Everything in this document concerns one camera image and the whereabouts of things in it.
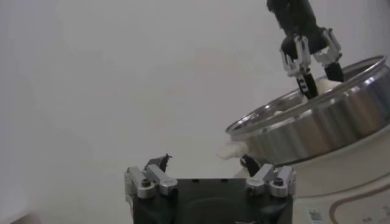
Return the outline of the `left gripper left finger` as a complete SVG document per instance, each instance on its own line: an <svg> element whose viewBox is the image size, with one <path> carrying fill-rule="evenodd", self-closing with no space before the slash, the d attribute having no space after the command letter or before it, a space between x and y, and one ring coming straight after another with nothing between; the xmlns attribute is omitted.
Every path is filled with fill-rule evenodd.
<svg viewBox="0 0 390 224"><path fill-rule="evenodd" d="M160 194L172 197L178 192L178 180L166 174L169 154L150 159L141 169L130 166L124 172L126 199L137 196L140 199L150 199Z"/></svg>

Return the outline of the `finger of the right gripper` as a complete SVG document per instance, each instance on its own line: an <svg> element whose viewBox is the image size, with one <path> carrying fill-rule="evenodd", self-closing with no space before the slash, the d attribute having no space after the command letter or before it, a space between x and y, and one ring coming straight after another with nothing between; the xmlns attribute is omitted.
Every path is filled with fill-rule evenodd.
<svg viewBox="0 0 390 224"><path fill-rule="evenodd" d="M285 48L280 48L280 53L287 76L296 78L300 92L308 100L317 97L317 86L310 71L311 54L307 37L296 35Z"/></svg>
<svg viewBox="0 0 390 224"><path fill-rule="evenodd" d="M339 64L342 57L341 45L333 34L333 29L322 28L319 40L321 45L314 50L314 59L322 65L330 81L344 82L344 73Z"/></svg>

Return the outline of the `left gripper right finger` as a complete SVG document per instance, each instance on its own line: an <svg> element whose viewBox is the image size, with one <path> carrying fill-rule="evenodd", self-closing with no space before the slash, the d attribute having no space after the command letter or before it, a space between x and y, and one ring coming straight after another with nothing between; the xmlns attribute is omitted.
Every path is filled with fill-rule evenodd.
<svg viewBox="0 0 390 224"><path fill-rule="evenodd" d="M250 195L269 194L276 198L286 198L296 194L296 171L291 166L277 170L272 164L260 165L249 155L243 155L241 161L249 173L246 178L246 190Z"/></svg>

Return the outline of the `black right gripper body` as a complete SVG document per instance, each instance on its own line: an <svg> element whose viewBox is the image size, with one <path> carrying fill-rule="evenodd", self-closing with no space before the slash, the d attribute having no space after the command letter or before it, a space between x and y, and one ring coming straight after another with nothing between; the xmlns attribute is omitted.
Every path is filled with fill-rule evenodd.
<svg viewBox="0 0 390 224"><path fill-rule="evenodd" d="M268 10L273 13L286 37L281 49L293 60L297 59L295 37L306 37L310 54L328 46L323 37L323 27L317 25L309 0L267 0Z"/></svg>

